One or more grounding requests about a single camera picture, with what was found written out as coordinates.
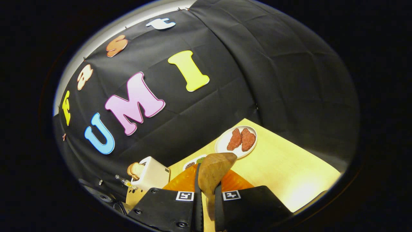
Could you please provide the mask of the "white toaster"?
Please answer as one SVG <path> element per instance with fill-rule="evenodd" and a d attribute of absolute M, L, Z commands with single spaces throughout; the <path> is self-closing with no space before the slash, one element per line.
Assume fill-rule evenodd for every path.
<path fill-rule="evenodd" d="M 145 168 L 139 180 L 130 180 L 137 187 L 136 190 L 129 188 L 126 196 L 126 204 L 134 207 L 147 193 L 150 188 L 163 188 L 169 183 L 170 170 L 159 163 L 153 157 L 146 157 L 139 163 L 144 164 Z"/>

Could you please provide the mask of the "red meat piece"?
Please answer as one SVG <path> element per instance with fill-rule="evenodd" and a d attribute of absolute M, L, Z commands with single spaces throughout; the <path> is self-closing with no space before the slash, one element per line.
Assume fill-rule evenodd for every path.
<path fill-rule="evenodd" d="M 232 131 L 230 141 L 228 142 L 228 145 L 227 145 L 227 150 L 234 151 L 237 147 L 241 145 L 241 143 L 242 143 L 241 132 L 238 128 L 235 128 Z"/>
<path fill-rule="evenodd" d="M 241 131 L 242 135 L 242 147 L 241 150 L 243 152 L 248 151 L 253 147 L 254 143 L 256 142 L 256 135 L 251 133 L 249 129 L 244 128 L 243 131 Z"/>

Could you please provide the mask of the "white divided grain dish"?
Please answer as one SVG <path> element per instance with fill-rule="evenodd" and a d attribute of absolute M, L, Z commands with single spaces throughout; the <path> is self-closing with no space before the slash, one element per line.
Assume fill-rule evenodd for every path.
<path fill-rule="evenodd" d="M 195 164 L 203 162 L 204 158 L 207 156 L 207 154 L 200 155 L 198 157 L 195 157 L 191 160 L 189 160 L 186 164 L 183 165 L 182 171 L 187 170 L 191 166 L 194 166 Z"/>

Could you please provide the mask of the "wooden spoon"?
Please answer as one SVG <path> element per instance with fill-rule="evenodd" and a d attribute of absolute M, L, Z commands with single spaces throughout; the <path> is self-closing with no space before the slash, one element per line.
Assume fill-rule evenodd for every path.
<path fill-rule="evenodd" d="M 215 220 L 215 189 L 237 160 L 232 152 L 207 155 L 199 167 L 198 186 L 206 197 L 210 220 Z"/>

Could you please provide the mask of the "white round plate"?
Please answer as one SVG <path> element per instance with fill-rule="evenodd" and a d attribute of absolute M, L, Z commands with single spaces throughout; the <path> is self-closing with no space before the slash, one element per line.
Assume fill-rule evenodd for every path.
<path fill-rule="evenodd" d="M 247 151 L 242 150 L 242 144 L 240 144 L 238 147 L 234 148 L 233 150 L 228 150 L 228 145 L 231 141 L 231 138 L 233 137 L 233 132 L 236 129 L 239 130 L 240 134 L 244 129 L 247 129 L 251 134 L 255 136 L 255 141 L 253 142 L 252 145 L 250 145 L 250 148 Z M 238 125 L 222 133 L 222 135 L 220 135 L 220 137 L 216 140 L 214 148 L 215 148 L 216 153 L 232 152 L 235 155 L 237 155 L 238 159 L 241 159 L 249 155 L 254 150 L 254 148 L 257 145 L 257 142 L 258 142 L 258 134 L 253 127 L 247 126 L 247 125 Z"/>

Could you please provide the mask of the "toast slice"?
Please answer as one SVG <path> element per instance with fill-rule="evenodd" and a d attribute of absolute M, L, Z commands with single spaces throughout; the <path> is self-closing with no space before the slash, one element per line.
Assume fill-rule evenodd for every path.
<path fill-rule="evenodd" d="M 141 175 L 142 175 L 142 173 L 143 173 L 144 168 L 145 168 L 145 165 L 144 165 L 144 164 L 135 162 L 135 163 L 132 163 L 132 164 L 130 164 L 130 165 L 128 166 L 128 168 L 127 168 L 127 173 L 128 173 L 128 175 L 130 175 L 134 180 L 139 180 L 140 177 L 141 177 Z"/>

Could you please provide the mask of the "black backdrop cloth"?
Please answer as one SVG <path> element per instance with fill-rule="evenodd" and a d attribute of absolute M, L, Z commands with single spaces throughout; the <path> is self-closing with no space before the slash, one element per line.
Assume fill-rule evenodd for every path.
<path fill-rule="evenodd" d="M 171 165 L 246 118 L 344 173 L 359 133 L 352 79 L 336 52 L 292 17 L 255 0 L 196 0 L 188 10 L 158 15 L 176 25 L 157 30 L 118 19 L 88 42 L 80 65 L 95 70 L 85 91 L 71 92 L 73 110 L 58 147 L 77 178 L 109 180 L 146 155 Z M 104 103 L 127 98 L 126 79 L 144 80 L 166 106 L 143 117 L 132 135 Z"/>

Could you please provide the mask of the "small glass bottle yellow label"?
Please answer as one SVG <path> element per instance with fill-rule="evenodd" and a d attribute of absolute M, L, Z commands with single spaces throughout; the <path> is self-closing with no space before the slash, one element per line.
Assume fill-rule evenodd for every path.
<path fill-rule="evenodd" d="M 115 179 L 117 179 L 118 181 L 120 181 L 123 185 L 127 186 L 128 188 L 132 188 L 133 190 L 136 190 L 137 187 L 134 186 L 131 181 L 129 181 L 128 179 L 122 178 L 119 175 L 115 175 Z"/>

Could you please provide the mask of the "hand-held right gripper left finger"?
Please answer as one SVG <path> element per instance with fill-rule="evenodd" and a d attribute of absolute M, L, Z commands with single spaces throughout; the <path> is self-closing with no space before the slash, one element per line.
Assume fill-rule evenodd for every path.
<path fill-rule="evenodd" d="M 187 169 L 194 172 L 194 180 L 189 181 L 194 184 L 193 190 L 150 188 L 128 217 L 154 232 L 204 232 L 199 167 L 195 164 Z"/>

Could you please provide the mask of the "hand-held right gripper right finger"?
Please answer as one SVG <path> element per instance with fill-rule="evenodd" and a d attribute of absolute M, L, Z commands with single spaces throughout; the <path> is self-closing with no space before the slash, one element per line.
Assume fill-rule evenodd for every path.
<path fill-rule="evenodd" d="M 253 186 L 229 170 L 215 189 L 216 232 L 263 232 L 293 213 L 267 186 Z"/>

